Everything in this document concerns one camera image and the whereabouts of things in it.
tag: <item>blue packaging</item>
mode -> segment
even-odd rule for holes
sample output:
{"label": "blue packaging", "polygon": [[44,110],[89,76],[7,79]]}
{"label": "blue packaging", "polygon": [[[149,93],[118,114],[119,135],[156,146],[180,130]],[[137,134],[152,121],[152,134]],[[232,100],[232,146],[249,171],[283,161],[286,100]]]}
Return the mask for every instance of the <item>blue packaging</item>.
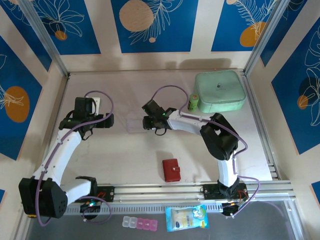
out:
{"label": "blue packaging", "polygon": [[209,228],[208,214],[205,205],[191,207],[166,207],[166,230],[174,232],[184,229]]}

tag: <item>white table surface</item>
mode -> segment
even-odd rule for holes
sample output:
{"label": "white table surface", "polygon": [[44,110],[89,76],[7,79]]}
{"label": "white table surface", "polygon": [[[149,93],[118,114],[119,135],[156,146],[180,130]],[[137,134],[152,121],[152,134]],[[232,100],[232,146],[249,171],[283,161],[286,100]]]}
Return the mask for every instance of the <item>white table surface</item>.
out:
{"label": "white table surface", "polygon": [[[74,151],[62,177],[62,184],[77,176],[97,178],[99,184],[162,184],[162,160],[177,158],[181,183],[216,182],[219,177],[217,160],[211,156],[203,139],[196,134],[168,130],[164,136],[154,131],[128,133],[128,115],[144,115],[141,107],[164,85],[178,85],[193,91],[195,76],[203,70],[118,71],[77,73],[70,76],[65,97],[55,126],[74,109],[75,98],[91,90],[108,93],[114,101],[114,126],[94,129],[93,136],[82,141]],[[111,104],[101,94],[100,113],[108,113]],[[177,88],[165,88],[155,101],[164,109],[179,108],[185,94]],[[212,116],[200,111],[196,115]],[[248,100],[241,110],[222,113],[237,133],[247,141],[249,149],[238,156],[238,173],[261,181],[272,180],[268,163]]]}

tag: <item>red wallet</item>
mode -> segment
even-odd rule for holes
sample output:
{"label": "red wallet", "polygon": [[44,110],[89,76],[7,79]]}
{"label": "red wallet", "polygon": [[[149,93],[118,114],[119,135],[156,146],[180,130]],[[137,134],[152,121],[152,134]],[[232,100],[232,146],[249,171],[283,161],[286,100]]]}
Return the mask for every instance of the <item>red wallet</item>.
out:
{"label": "red wallet", "polygon": [[163,160],[162,164],[166,183],[180,181],[180,167],[176,158]]}

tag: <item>gray floor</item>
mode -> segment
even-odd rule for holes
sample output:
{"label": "gray floor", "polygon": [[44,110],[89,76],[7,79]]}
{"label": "gray floor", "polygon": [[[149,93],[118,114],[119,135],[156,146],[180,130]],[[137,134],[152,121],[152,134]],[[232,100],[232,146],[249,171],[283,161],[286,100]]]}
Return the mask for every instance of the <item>gray floor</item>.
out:
{"label": "gray floor", "polygon": [[40,227],[33,219],[27,240],[292,240],[285,206],[274,202],[281,210],[264,202],[252,202],[235,219],[225,219],[221,213],[210,213],[209,229],[193,228],[167,232],[164,214],[136,214],[130,217],[158,220],[156,232],[122,227],[124,215],[113,215],[105,224],[83,222],[81,216],[64,216]]}

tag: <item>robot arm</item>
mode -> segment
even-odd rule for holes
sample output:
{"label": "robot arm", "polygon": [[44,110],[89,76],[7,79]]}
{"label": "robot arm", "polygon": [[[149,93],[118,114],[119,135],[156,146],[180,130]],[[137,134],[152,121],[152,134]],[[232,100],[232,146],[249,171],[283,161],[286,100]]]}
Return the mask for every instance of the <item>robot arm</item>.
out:
{"label": "robot arm", "polygon": [[210,154],[218,161],[220,192],[230,197],[239,184],[234,174],[232,156],[238,148],[238,139],[229,132],[209,123],[215,121],[236,132],[228,121],[219,113],[212,117],[203,117],[183,113],[182,117],[175,108],[165,111],[154,100],[150,100],[142,109],[148,114],[143,118],[143,128],[147,130],[182,130],[202,136]]}
{"label": "robot arm", "polygon": [[[77,97],[75,99],[74,110],[69,112],[66,118],[60,123],[55,143],[41,166],[33,173],[31,178],[23,178],[20,181],[19,191],[23,209],[26,214],[32,216],[36,214],[36,189],[43,172],[45,172],[45,174],[41,182],[41,191],[39,192],[40,216],[60,218],[65,213],[67,206],[80,197],[97,195],[98,186],[94,177],[79,176],[64,186],[61,186],[61,179],[77,146],[81,141],[88,139],[88,137],[85,138],[86,133],[91,132],[92,135],[93,128],[110,128],[113,126],[113,114],[108,119],[99,123],[89,123],[104,118],[104,115],[98,112],[99,103],[99,98]],[[75,129],[62,143],[62,138],[66,133],[82,123],[88,123],[88,125]],[[59,144],[60,146],[54,153],[50,164],[45,168],[54,149]]]}

